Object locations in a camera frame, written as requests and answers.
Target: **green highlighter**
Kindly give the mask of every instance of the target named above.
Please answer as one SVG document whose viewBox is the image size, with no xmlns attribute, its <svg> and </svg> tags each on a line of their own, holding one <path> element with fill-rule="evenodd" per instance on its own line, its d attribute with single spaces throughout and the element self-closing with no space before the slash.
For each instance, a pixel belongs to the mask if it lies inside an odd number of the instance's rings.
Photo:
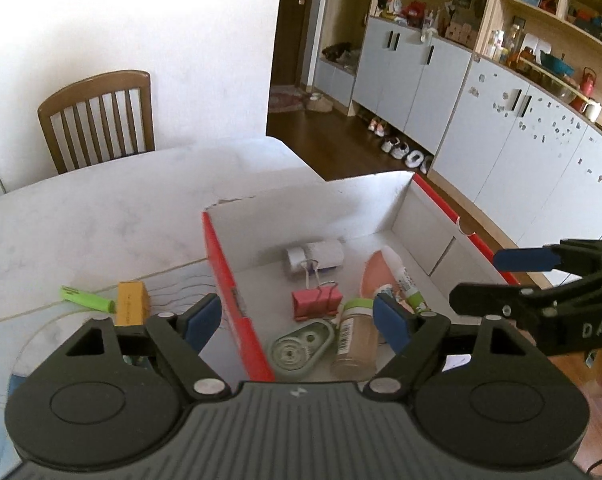
<svg viewBox="0 0 602 480">
<path fill-rule="evenodd" d="M 108 314 L 113 314 L 116 310 L 113 300 L 108 300 L 107 298 L 102 298 L 101 296 L 89 292 L 83 292 L 82 290 L 77 290 L 71 286 L 61 287 L 61 298 L 91 308 L 92 310 L 107 312 Z"/>
</svg>

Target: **jar lid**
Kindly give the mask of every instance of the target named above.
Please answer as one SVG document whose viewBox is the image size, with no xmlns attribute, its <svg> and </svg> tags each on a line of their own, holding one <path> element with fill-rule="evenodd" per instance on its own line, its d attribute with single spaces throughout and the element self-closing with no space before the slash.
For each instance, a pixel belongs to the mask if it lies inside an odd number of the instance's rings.
<svg viewBox="0 0 602 480">
<path fill-rule="evenodd" d="M 374 300 L 368 300 L 367 298 L 354 298 L 349 300 L 343 306 L 343 316 L 356 316 L 363 314 L 364 316 L 372 316 L 372 306 Z"/>
</svg>

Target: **white table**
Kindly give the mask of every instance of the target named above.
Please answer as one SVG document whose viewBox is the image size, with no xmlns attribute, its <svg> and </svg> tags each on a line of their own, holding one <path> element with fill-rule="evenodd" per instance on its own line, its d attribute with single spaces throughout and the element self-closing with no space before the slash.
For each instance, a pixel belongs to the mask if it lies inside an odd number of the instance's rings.
<svg viewBox="0 0 602 480">
<path fill-rule="evenodd" d="M 276 139 L 135 155 L 0 197 L 0 319 L 206 257 L 201 212 L 219 200 L 321 182 Z"/>
</svg>

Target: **red kettle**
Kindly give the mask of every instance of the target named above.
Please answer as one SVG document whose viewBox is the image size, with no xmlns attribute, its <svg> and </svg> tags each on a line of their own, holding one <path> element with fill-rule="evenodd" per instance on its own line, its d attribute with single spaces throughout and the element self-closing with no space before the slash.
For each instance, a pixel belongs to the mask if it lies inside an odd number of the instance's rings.
<svg viewBox="0 0 602 480">
<path fill-rule="evenodd" d="M 594 91 L 595 84 L 596 84 L 596 72 L 594 72 L 594 70 L 592 70 L 589 67 L 585 67 L 583 69 L 583 78 L 581 79 L 581 86 L 580 86 L 581 93 L 585 97 L 592 97 L 592 92 Z M 574 101 L 572 101 L 570 103 L 570 106 L 572 106 L 572 108 L 574 108 L 580 114 L 583 113 L 586 105 L 587 105 L 587 103 L 580 97 L 575 98 Z"/>
</svg>

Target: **shoe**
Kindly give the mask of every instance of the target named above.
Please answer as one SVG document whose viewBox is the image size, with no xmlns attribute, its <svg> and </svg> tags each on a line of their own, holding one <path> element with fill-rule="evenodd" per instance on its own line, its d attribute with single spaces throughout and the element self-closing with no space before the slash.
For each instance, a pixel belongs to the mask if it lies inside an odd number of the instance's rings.
<svg viewBox="0 0 602 480">
<path fill-rule="evenodd" d="M 375 132 L 376 131 L 376 125 L 379 123 L 380 119 L 378 117 L 373 118 L 370 121 L 370 125 L 367 127 L 368 130 L 370 130 L 371 132 Z"/>
<path fill-rule="evenodd" d="M 408 155 L 408 158 L 405 159 L 405 165 L 411 170 L 413 170 L 414 168 L 418 168 L 424 160 L 425 155 L 423 155 L 423 152 L 420 152 L 419 150 L 414 150 Z"/>
<path fill-rule="evenodd" d="M 434 160 L 434 157 L 432 155 L 428 155 L 424 160 L 423 160 L 423 164 L 421 164 L 421 168 L 420 171 L 421 173 L 428 174 L 428 171 L 430 170 L 430 166 L 432 165 L 432 160 Z"/>
<path fill-rule="evenodd" d="M 321 96 L 319 99 L 316 100 L 310 99 L 305 108 L 306 110 L 309 110 L 311 112 L 322 112 L 326 114 L 332 111 L 334 105 L 332 104 L 332 101 L 330 101 L 327 97 Z"/>
<path fill-rule="evenodd" d="M 385 137 L 390 134 L 390 125 L 386 121 L 379 121 L 374 132 L 378 137 Z"/>
<path fill-rule="evenodd" d="M 410 151 L 410 147 L 405 142 L 401 142 L 398 146 L 395 146 L 390 155 L 396 160 L 401 160 Z"/>
<path fill-rule="evenodd" d="M 385 153 L 390 153 L 393 148 L 399 145 L 399 139 L 396 137 L 391 137 L 386 139 L 385 142 L 381 145 L 381 151 Z"/>
</svg>

